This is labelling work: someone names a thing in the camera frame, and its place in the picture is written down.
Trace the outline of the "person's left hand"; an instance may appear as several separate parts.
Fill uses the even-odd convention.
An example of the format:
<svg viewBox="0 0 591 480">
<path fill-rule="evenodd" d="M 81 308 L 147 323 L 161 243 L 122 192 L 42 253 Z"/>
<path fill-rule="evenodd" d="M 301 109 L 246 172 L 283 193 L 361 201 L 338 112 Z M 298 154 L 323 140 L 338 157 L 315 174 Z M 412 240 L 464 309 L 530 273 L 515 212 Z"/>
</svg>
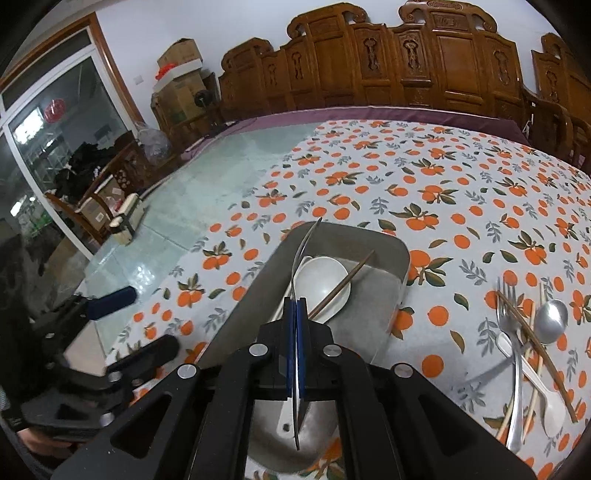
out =
<svg viewBox="0 0 591 480">
<path fill-rule="evenodd" d="M 39 430 L 27 428 L 17 435 L 27 449 L 37 455 L 55 458 L 67 458 L 70 455 L 68 442 L 52 439 Z"/>
</svg>

